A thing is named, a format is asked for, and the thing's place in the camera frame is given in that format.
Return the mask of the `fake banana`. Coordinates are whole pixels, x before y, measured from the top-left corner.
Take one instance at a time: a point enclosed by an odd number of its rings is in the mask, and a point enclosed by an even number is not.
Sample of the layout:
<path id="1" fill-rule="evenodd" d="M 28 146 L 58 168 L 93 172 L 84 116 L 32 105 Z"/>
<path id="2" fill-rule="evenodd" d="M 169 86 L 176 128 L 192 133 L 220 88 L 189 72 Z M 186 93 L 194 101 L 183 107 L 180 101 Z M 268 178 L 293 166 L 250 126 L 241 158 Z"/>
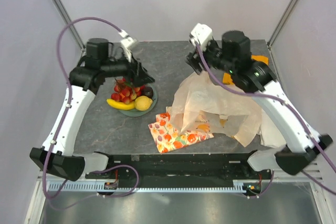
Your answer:
<path id="1" fill-rule="evenodd" d="M 118 110 L 133 110 L 135 108 L 134 102 L 130 102 L 129 104 L 125 104 L 123 102 L 117 102 L 113 99 L 107 99 L 106 100 L 107 104 L 110 105 L 111 107 L 118 109 Z"/>

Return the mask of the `fake dark avocado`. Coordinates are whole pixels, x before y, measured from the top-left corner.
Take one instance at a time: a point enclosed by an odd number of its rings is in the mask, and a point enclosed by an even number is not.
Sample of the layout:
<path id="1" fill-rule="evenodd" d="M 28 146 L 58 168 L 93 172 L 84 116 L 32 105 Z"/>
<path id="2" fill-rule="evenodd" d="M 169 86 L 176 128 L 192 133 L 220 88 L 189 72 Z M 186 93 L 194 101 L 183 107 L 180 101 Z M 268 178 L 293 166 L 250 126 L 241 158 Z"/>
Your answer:
<path id="1" fill-rule="evenodd" d="M 151 87 L 145 87 L 142 89 L 142 95 L 151 99 L 154 96 L 154 91 Z"/>

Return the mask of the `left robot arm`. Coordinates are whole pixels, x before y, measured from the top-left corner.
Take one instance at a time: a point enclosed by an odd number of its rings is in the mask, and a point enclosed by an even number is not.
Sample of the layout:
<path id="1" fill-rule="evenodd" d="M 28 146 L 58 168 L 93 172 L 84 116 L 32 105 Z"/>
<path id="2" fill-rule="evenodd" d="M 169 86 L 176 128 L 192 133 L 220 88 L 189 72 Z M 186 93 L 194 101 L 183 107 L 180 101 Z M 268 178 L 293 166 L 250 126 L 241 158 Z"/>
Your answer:
<path id="1" fill-rule="evenodd" d="M 107 154 L 75 154 L 74 146 L 83 117 L 107 78 L 124 77 L 138 87 L 155 81 L 133 57 L 136 43 L 126 36 L 120 41 L 122 56 L 112 59 L 113 43 L 103 38 L 88 40 L 77 66 L 67 75 L 70 86 L 52 130 L 40 148 L 30 151 L 30 159 L 41 170 L 73 182 L 94 171 L 103 178 L 114 175 L 115 165 Z"/>

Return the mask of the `fake yellow lemon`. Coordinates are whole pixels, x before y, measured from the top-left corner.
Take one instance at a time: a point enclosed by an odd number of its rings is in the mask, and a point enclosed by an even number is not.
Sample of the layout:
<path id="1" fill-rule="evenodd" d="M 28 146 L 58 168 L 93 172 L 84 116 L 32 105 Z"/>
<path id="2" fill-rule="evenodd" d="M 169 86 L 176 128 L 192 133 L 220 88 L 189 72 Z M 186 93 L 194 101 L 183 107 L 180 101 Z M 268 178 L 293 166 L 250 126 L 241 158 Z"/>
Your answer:
<path id="1" fill-rule="evenodd" d="M 135 109 L 137 109 L 138 111 L 148 110 L 151 107 L 152 103 L 153 100 L 146 96 L 140 96 L 134 101 Z"/>

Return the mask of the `fake strawberry bunch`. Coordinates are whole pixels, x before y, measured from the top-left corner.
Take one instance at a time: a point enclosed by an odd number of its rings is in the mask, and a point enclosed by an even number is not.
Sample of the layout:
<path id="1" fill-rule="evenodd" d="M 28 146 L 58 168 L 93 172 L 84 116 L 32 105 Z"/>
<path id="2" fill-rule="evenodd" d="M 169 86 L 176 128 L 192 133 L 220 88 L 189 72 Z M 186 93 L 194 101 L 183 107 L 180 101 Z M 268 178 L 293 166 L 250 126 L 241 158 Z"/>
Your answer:
<path id="1" fill-rule="evenodd" d="M 114 93 L 111 94 L 111 99 L 116 102 L 129 104 L 136 98 L 140 97 L 145 86 L 136 87 L 130 82 L 126 82 L 125 78 L 114 80 Z"/>

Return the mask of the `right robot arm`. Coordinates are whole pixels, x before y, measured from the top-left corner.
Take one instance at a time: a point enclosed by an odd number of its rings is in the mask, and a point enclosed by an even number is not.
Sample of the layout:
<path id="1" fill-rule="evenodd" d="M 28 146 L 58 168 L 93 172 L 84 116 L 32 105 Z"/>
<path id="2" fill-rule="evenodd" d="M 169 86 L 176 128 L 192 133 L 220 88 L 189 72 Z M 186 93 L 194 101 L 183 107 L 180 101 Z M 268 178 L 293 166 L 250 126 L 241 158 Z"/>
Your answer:
<path id="1" fill-rule="evenodd" d="M 210 27 L 197 24 L 190 32 L 190 42 L 195 51 L 186 56 L 186 62 L 194 71 L 200 74 L 202 70 L 214 68 L 228 73 L 239 88 L 233 93 L 251 97 L 286 141 L 283 147 L 253 152 L 240 166 L 245 178 L 276 168 L 294 176 L 303 172 L 318 155 L 326 157 L 325 150 L 333 139 L 328 134 L 320 134 L 302 118 L 270 67 L 251 57 L 250 39 L 242 31 L 223 33 L 218 44 Z"/>

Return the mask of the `banana print plastic bag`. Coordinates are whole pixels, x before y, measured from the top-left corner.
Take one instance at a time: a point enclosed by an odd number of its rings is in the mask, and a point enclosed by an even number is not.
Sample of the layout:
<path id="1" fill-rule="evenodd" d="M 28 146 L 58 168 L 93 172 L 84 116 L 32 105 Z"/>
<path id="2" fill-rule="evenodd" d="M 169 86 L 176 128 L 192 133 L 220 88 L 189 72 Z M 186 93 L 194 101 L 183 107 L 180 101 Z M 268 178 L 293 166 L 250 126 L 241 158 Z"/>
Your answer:
<path id="1" fill-rule="evenodd" d="M 252 98 L 214 85 L 207 72 L 193 73 L 180 84 L 169 112 L 170 123 L 180 133 L 225 134 L 244 147 L 261 125 L 261 107 Z"/>

